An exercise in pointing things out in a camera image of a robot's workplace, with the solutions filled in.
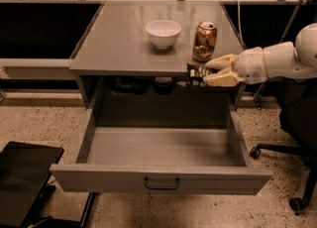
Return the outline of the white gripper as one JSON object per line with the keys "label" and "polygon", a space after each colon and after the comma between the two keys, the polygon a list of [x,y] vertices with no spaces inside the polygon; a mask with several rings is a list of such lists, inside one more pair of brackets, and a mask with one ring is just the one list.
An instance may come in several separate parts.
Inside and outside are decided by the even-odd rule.
{"label": "white gripper", "polygon": [[213,58],[205,66],[203,82],[208,86],[234,87],[240,82],[256,84],[267,80],[264,50],[260,47],[244,50],[238,56],[228,54]]}

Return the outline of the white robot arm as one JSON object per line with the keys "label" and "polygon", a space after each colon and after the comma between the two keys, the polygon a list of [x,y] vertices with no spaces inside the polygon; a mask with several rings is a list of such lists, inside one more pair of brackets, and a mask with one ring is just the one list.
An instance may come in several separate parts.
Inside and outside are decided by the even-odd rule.
{"label": "white robot arm", "polygon": [[317,23],[304,27],[295,43],[285,42],[265,48],[244,50],[208,61],[216,69],[203,77],[208,86],[232,87],[239,82],[256,84],[275,77],[310,79],[317,77]]}

